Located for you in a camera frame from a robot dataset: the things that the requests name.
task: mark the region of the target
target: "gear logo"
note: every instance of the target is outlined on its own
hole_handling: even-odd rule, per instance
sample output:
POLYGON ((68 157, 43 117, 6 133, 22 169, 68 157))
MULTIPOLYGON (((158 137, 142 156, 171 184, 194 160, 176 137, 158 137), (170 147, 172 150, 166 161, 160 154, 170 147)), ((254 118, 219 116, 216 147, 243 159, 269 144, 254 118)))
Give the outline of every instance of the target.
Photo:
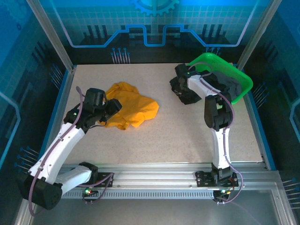
POLYGON ((0 5, 6 6, 9 14, 17 23, 26 17, 27 7, 25 0, 0 0, 0 5))
POLYGON ((175 9, 175 4, 178 4, 179 0, 131 0, 131 3, 136 9, 140 9, 141 13, 157 16, 175 9))

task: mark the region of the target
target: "beige table surface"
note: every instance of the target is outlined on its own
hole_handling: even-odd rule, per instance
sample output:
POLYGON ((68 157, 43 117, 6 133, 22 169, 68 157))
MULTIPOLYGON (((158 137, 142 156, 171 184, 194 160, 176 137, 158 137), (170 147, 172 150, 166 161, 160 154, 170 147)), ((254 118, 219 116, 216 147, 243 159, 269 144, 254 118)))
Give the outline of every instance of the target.
MULTIPOLYGON (((169 81, 176 76, 177 64, 116 64, 77 66, 66 112, 79 103, 75 89, 108 90, 114 83, 127 82, 140 94, 160 105, 157 116, 140 127, 119 130, 97 127, 74 147, 66 164, 90 163, 175 163, 212 162, 213 139, 204 122, 204 101, 184 105, 171 91, 169 81)), ((245 103, 234 105, 235 124, 229 133, 232 161, 261 161, 245 103)))

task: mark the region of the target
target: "green plastic tray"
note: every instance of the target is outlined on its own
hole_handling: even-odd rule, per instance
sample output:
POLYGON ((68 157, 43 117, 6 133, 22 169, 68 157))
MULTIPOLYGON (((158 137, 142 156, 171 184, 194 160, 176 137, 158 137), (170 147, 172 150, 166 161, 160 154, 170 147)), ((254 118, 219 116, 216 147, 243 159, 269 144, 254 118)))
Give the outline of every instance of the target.
MULTIPOLYGON (((213 71, 219 71, 224 73, 225 75, 232 77, 240 82, 242 85, 242 92, 236 99, 232 101, 232 104, 237 103, 250 89, 253 87, 253 81, 250 77, 244 74, 242 71, 238 70, 233 65, 226 62, 224 59, 218 57, 214 53, 203 53, 198 58, 194 59, 189 63, 189 66, 197 63, 197 62, 206 62, 211 65, 213 71)), ((196 65, 196 70, 198 72, 202 72, 204 70, 210 71, 210 68, 206 65, 198 64, 196 65)))

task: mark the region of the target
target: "yellow cloth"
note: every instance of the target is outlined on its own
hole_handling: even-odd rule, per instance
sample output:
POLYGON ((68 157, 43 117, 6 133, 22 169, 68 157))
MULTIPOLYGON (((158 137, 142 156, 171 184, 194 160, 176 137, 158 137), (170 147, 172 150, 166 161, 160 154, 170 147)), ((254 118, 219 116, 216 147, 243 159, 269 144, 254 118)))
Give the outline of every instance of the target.
POLYGON ((105 127, 116 126, 120 130, 126 130, 131 124, 135 128, 145 120, 155 118, 159 105, 149 97, 139 94, 136 87, 128 83, 115 83, 107 92, 107 99, 115 98, 120 101, 122 109, 113 115, 105 127))

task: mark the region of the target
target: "blue edge trim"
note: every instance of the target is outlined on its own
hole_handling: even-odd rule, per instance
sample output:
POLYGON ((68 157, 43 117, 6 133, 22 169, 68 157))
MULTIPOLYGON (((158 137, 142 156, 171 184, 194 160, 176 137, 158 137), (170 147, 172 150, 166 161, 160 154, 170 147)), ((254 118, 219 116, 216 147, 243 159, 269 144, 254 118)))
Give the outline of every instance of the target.
POLYGON ((264 130, 263 130, 263 125, 262 125, 261 119, 259 118, 258 110, 256 108, 256 105, 255 105, 255 102, 254 102, 254 99, 253 99, 253 95, 250 91, 248 92, 248 95, 249 95, 250 103, 251 103, 251 106, 253 108, 254 116, 255 116, 255 119, 256 119, 256 122, 257 122, 257 125, 258 125, 259 133, 262 137, 262 142, 263 142, 266 154, 267 154, 267 158, 268 158, 267 160, 269 161, 269 164, 270 164, 270 169, 271 170, 276 170, 275 163, 274 163, 274 160, 273 160, 273 156, 271 154, 271 150, 270 150, 270 147, 269 147, 269 144, 268 144, 268 141, 267 141, 266 134, 264 133, 264 130))
MULTIPOLYGON (((50 118, 50 121, 49 121, 49 125, 48 125, 48 128, 47 128, 46 134, 45 134, 45 138, 44 138, 44 141, 43 141, 43 144, 42 144, 42 148, 41 148, 40 154, 38 156, 39 159, 42 157, 42 155, 46 151, 47 142, 49 140, 50 132, 51 132, 51 129, 52 129, 52 126, 53 126, 53 123, 54 123, 54 118, 55 118, 56 112, 58 110, 58 105, 60 103, 60 99, 61 99, 64 87, 66 85, 67 77, 68 77, 68 71, 65 72, 64 78, 63 78, 62 83, 61 83, 60 91, 59 91, 59 93, 57 95, 57 98, 56 98, 56 102, 55 102, 55 105, 54 105, 54 109, 53 109, 53 112, 52 112, 52 115, 51 115, 51 118, 50 118)), ((269 164, 270 164, 270 169, 271 170, 276 170, 275 163, 274 163, 274 160, 273 160, 273 157, 272 157, 272 154, 271 154, 271 151, 270 151, 270 147, 269 147, 269 144, 268 144, 268 141, 267 141, 267 137, 264 133, 263 125, 262 125, 261 119, 259 118, 258 111, 257 111, 256 105, 255 105, 254 99, 253 99, 253 95, 250 91, 248 92, 248 95, 249 95, 251 106, 253 108, 255 119, 257 121, 258 129, 259 129, 260 135, 262 137, 262 142, 263 142, 263 145, 264 145, 264 148, 265 148, 265 151, 266 151, 266 154, 267 154, 267 158, 268 158, 268 161, 269 161, 269 164)))
POLYGON ((45 134, 45 138, 44 138, 44 141, 43 141, 42 148, 41 148, 41 151, 39 153, 38 159, 40 159, 46 151, 46 146, 47 146, 47 143, 48 143, 48 140, 49 140, 49 137, 50 137, 51 129, 52 129, 53 124, 54 124, 55 115, 57 113, 58 106, 60 104, 60 99, 61 99, 62 93, 64 91, 68 76, 69 76, 69 72, 66 70, 64 78, 61 82, 60 91, 58 92, 58 95, 57 95, 57 98, 56 98, 56 101, 55 101, 54 109, 53 109, 52 114, 51 114, 49 125, 48 125, 48 128, 47 128, 46 134, 45 134))

